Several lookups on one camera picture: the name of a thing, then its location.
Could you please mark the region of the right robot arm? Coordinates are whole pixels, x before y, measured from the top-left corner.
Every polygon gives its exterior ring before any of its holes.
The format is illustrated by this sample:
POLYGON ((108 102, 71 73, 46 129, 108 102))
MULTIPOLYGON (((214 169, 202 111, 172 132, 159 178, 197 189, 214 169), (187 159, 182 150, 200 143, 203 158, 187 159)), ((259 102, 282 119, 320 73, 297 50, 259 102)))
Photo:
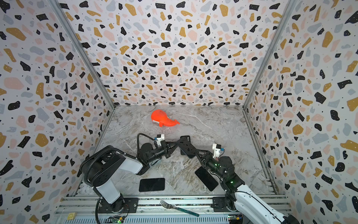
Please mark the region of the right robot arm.
POLYGON ((293 215, 284 215, 272 208, 235 173, 235 166, 228 156, 214 158, 207 150, 197 149, 195 155, 201 166, 220 179, 225 191, 226 207, 236 210, 247 217, 253 224, 298 224, 293 215))

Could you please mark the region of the black phone case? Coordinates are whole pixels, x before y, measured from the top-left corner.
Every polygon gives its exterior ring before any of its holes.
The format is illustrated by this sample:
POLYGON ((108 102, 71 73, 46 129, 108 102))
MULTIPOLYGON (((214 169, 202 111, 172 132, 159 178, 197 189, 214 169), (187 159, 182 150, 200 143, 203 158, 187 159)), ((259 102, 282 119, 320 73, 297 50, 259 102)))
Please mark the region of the black phone case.
POLYGON ((189 159, 193 159, 196 156, 196 148, 191 143, 189 135, 180 137, 178 147, 180 148, 181 155, 186 155, 189 159))

